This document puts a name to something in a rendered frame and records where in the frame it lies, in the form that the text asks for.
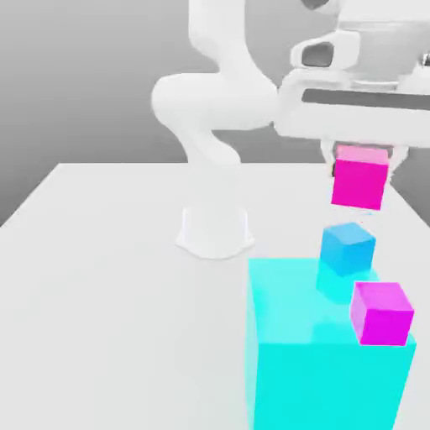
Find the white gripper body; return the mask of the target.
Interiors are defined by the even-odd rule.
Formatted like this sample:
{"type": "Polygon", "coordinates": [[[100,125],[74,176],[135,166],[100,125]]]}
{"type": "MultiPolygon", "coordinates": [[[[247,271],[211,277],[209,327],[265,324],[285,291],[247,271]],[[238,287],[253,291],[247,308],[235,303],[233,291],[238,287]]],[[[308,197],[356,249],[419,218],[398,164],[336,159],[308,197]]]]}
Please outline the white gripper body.
{"type": "Polygon", "coordinates": [[[430,148],[430,68],[399,85],[296,69],[281,84],[274,124],[292,138],[430,148]]]}

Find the small pink cube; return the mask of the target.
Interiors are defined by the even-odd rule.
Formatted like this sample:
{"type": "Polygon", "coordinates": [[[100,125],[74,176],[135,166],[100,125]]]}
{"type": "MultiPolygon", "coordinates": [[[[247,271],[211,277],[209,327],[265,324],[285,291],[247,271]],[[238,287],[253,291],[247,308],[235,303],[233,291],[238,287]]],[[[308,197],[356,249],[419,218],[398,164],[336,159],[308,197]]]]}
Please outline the small pink cube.
{"type": "Polygon", "coordinates": [[[386,149],[339,145],[334,163],[331,203],[380,210],[389,170],[386,149]]]}

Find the small blue cube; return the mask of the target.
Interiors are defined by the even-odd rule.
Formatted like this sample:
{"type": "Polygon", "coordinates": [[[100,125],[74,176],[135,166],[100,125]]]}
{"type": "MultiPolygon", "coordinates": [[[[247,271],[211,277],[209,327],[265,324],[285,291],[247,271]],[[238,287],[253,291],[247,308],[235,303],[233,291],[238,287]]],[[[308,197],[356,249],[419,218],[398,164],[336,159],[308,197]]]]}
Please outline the small blue cube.
{"type": "Polygon", "coordinates": [[[322,233],[320,260],[337,275],[352,275],[371,269],[375,237],[357,223],[326,227],[322,233]]]}

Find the small magenta cube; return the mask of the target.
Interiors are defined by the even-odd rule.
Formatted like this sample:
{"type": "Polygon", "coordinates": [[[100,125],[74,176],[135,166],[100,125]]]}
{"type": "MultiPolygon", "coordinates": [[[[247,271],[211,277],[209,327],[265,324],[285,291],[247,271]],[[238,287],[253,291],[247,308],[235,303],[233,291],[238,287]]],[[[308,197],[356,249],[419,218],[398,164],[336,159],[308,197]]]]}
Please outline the small magenta cube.
{"type": "Polygon", "coordinates": [[[349,315],[361,345],[405,346],[414,313],[400,283],[354,284],[349,315]]]}

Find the large cyan box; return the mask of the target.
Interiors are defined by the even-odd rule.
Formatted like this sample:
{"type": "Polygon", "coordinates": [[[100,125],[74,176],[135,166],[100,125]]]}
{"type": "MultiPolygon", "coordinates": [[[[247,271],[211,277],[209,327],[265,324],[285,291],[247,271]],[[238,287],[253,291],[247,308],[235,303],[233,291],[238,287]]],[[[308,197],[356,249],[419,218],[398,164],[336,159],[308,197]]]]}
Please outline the large cyan box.
{"type": "Polygon", "coordinates": [[[377,278],[341,276],[316,258],[249,261],[249,430],[393,430],[417,343],[359,343],[354,284],[377,278]]]}

